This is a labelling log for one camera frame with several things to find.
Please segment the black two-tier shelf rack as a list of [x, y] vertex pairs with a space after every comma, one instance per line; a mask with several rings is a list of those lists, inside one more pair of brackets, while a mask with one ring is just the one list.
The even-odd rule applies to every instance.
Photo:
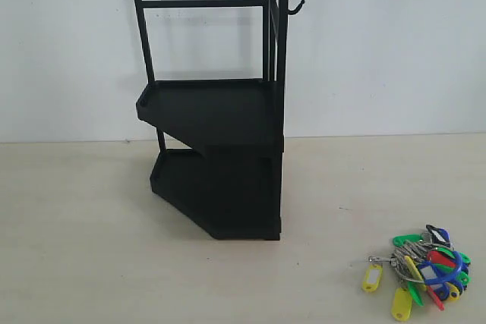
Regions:
[[[137, 116], [159, 144], [151, 190], [217, 240], [280, 238], [289, 1], [134, 0], [147, 75]], [[146, 10], [253, 7], [263, 16], [262, 77], [156, 78]]]

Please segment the colourful key tag bunch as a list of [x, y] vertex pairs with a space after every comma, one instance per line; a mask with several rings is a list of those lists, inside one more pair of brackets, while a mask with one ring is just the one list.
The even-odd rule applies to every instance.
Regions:
[[411, 323], [462, 300], [474, 261], [461, 243], [452, 222], [438, 221], [382, 227], [365, 238], [348, 264], [364, 300], [361, 314]]

